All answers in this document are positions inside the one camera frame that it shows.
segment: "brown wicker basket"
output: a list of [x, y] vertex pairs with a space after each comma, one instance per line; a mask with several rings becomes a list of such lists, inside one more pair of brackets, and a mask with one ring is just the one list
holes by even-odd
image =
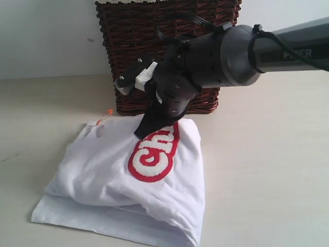
[[[207, 31], [187, 21], [163, 22], [166, 13], [182, 12], [200, 16], [214, 25], [224, 22], [236, 24], [241, 0], [167, 0], [155, 3], [100, 4], [96, 2], [97, 17], [111, 65], [113, 79], [143, 54], [162, 57], [165, 46], [157, 37], [155, 27], [168, 35], [202, 35]], [[189, 104], [188, 113], [210, 113], [218, 106], [219, 89], [204, 89]], [[116, 90], [117, 112], [123, 115], [143, 113], [148, 105], [144, 92], [132, 99]]]

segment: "folded white t-shirt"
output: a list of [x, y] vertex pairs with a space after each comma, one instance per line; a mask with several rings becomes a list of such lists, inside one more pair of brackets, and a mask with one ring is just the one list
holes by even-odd
[[199, 246], [205, 209], [195, 123], [181, 119], [140, 141], [142, 116], [89, 123], [67, 147], [32, 222], [159, 247]]

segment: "table surface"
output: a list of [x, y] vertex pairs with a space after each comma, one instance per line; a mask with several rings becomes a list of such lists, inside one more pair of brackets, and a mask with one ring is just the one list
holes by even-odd
[[[66, 145], [114, 107], [110, 76], [0, 81], [1, 247], [142, 246], [29, 222]], [[329, 246], [328, 73], [265, 74], [188, 117], [205, 164], [202, 246]]]

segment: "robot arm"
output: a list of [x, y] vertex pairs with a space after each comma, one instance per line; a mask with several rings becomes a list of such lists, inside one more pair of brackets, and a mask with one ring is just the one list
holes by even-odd
[[115, 86], [125, 95], [134, 86], [150, 94], [149, 108], [135, 131], [143, 139], [182, 118], [201, 89], [251, 85], [265, 72], [311, 69], [329, 71], [329, 17], [273, 33], [263, 32], [260, 25], [225, 23], [200, 37], [173, 38], [163, 61], [139, 59]]

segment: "red logo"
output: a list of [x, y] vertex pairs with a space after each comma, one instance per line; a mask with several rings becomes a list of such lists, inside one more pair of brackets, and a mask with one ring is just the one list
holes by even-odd
[[157, 182], [163, 179], [173, 167], [178, 141], [177, 122], [140, 140], [130, 156], [129, 172], [144, 182]]

